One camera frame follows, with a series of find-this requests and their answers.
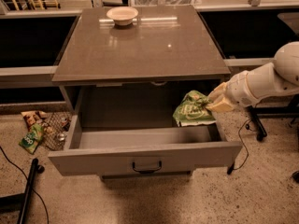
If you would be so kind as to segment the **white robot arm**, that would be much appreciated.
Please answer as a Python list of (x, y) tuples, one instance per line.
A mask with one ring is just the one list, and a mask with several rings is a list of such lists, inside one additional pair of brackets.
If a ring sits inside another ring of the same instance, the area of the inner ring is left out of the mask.
[(299, 42), (281, 47), (270, 63), (245, 70), (222, 82), (208, 98), (212, 112), (233, 111), (238, 105), (257, 105), (268, 97), (299, 93)]

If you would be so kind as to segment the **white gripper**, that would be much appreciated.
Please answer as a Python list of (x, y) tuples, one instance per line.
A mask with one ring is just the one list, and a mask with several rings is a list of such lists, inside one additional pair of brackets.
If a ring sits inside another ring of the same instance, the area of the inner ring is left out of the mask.
[(212, 112), (230, 112), (235, 109), (235, 105), (248, 107), (257, 105), (260, 99), (253, 92), (253, 82), (257, 76), (253, 71), (243, 71), (231, 77), (226, 83), (222, 82), (209, 95), (212, 101), (206, 108)]

